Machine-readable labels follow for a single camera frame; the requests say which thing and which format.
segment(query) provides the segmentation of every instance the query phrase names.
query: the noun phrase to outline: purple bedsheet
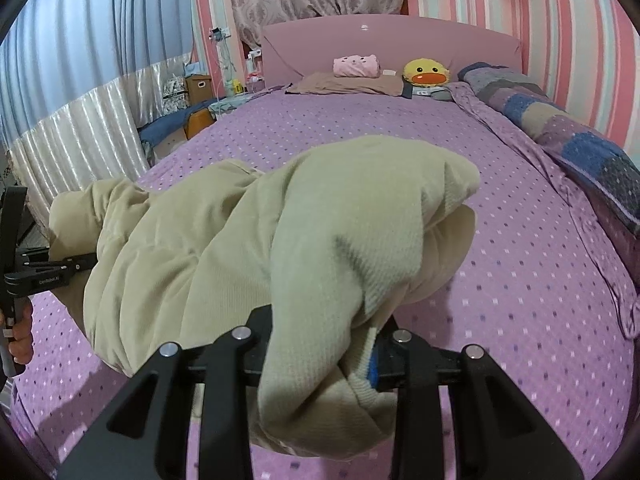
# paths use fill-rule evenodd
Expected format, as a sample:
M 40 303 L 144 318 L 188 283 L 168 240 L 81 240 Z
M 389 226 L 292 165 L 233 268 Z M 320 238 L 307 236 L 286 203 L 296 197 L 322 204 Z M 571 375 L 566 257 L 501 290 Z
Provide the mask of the purple bedsheet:
M 443 348 L 460 350 L 469 342 L 489 348 L 591 479 L 622 438 L 633 344 L 621 335 L 611 292 L 586 253 L 565 200 L 534 166 L 456 104 L 274 92 L 223 117 L 140 183 L 166 189 L 228 157 L 270 170 L 312 146 L 367 133 L 444 146 L 473 161 L 482 177 L 480 191 L 468 201 L 478 222 L 468 257 L 431 298 L 401 307 L 400 325 Z M 547 164 L 555 166 L 548 158 Z M 600 236 L 599 225 L 590 228 L 602 240 L 595 250 L 615 262 L 618 257 Z M 624 273 L 620 265 L 621 286 L 628 278 Z M 60 460 L 124 379 L 92 355 L 52 295 L 39 295 L 34 306 L 36 357 L 17 380 L 17 402 L 28 417 L 23 427 L 37 430 L 31 438 L 39 438 Z M 447 478 L 452 479 L 450 416 L 444 423 Z M 345 463 L 261 449 L 252 453 L 260 480 L 383 480 L 390 444 Z

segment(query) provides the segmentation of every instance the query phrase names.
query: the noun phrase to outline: bed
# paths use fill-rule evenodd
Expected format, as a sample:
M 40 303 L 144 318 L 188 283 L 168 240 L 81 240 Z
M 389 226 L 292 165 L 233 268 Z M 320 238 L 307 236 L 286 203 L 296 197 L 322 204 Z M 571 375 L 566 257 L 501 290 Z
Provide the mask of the bed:
M 273 87 L 317 70 L 330 72 L 334 57 L 354 52 L 376 54 L 383 68 L 401 70 L 425 50 L 453 73 L 478 60 L 522 68 L 519 41 L 495 32 L 428 18 L 338 16 L 265 28 L 265 79 Z M 609 287 L 562 197 L 532 164 L 457 104 L 267 91 L 163 159 L 140 184 L 167 189 L 229 157 L 269 171 L 318 144 L 368 134 L 427 140 L 466 156 L 481 172 L 481 189 L 467 202 L 476 211 L 477 231 L 464 264 L 432 297 L 401 307 L 398 323 L 442 348 L 460 350 L 471 342 L 488 348 L 545 415 L 585 477 L 594 478 L 637 409 L 634 344 L 622 335 Z M 611 243 L 598 250 L 617 261 Z M 620 280 L 621 286 L 629 282 L 622 264 Z M 41 294 L 33 303 L 35 357 L 15 381 L 12 426 L 41 468 L 53 473 L 126 379 L 92 354 L 52 294 Z M 450 413 L 445 401 L 444 411 Z M 450 415 L 444 439 L 451 480 Z M 254 475 L 262 480 L 382 480 L 391 450 L 387 442 L 338 463 L 253 448 L 252 460 Z M 190 464 L 190 478 L 196 478 L 193 452 Z

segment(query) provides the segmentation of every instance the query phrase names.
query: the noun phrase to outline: brown box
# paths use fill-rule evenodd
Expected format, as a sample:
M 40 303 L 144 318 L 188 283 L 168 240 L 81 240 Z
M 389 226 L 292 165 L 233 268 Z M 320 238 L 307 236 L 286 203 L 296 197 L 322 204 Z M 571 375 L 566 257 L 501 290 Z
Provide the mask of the brown box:
M 187 81 L 187 91 L 191 105 L 196 105 L 208 99 L 213 99 L 211 91 L 211 78 L 208 75 L 190 75 L 185 78 Z
M 166 156 L 171 155 L 181 145 L 187 142 L 187 134 L 184 128 L 178 128 L 170 136 L 166 137 L 160 144 L 154 147 L 156 162 Z
M 204 128 L 211 126 L 215 122 L 216 120 L 211 117 L 211 113 L 208 108 L 203 108 L 202 110 L 194 112 L 189 116 L 189 121 L 187 122 L 187 139 L 195 137 L 198 133 L 204 130 Z

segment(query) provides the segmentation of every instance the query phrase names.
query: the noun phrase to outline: pink pillow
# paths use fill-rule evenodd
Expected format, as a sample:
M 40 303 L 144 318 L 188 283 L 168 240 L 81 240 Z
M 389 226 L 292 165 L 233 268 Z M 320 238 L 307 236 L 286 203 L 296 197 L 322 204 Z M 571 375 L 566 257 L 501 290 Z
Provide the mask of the pink pillow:
M 380 63 L 376 56 L 349 56 L 334 59 L 336 77 L 380 77 Z

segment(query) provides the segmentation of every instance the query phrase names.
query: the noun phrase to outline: human hand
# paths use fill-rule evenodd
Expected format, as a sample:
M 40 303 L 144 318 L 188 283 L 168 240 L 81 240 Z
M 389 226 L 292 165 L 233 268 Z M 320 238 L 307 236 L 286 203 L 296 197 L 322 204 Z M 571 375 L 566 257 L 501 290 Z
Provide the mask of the human hand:
M 9 343 L 9 352 L 14 356 L 15 362 L 27 365 L 33 359 L 33 335 L 31 335 L 33 305 L 29 298 L 23 301 L 25 301 L 25 304 L 22 310 L 22 319 L 14 325 L 15 341 Z M 0 312 L 0 325 L 4 325 L 2 312 Z

